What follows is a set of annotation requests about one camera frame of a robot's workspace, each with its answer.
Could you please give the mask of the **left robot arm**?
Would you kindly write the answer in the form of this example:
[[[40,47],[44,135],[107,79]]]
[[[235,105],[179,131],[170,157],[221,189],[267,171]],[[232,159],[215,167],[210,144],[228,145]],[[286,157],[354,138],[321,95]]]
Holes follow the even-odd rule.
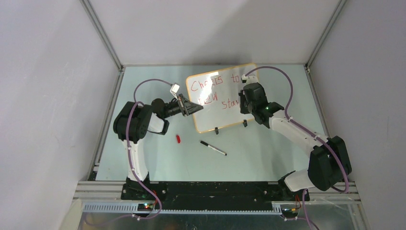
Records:
[[[133,188],[133,194],[139,199],[147,199],[151,195],[143,143],[147,133],[165,135],[170,125],[169,117],[178,114],[189,116],[201,110],[202,105],[189,101],[183,94],[167,103],[160,98],[154,99],[151,104],[127,102],[121,109],[113,122],[113,131],[127,151],[129,170],[126,184]]]

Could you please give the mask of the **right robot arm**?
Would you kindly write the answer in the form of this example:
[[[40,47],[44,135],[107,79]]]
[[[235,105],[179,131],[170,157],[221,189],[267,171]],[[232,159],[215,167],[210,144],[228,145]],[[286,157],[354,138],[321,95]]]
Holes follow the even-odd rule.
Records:
[[[308,167],[294,171],[279,181],[279,196],[284,200],[293,199],[298,191],[315,187],[321,191],[334,188],[344,181],[349,189],[348,175],[352,172],[345,141],[311,131],[288,116],[287,109],[276,102],[268,102],[264,88],[259,83],[250,83],[238,93],[240,112],[253,115],[255,121],[285,136],[308,156]]]

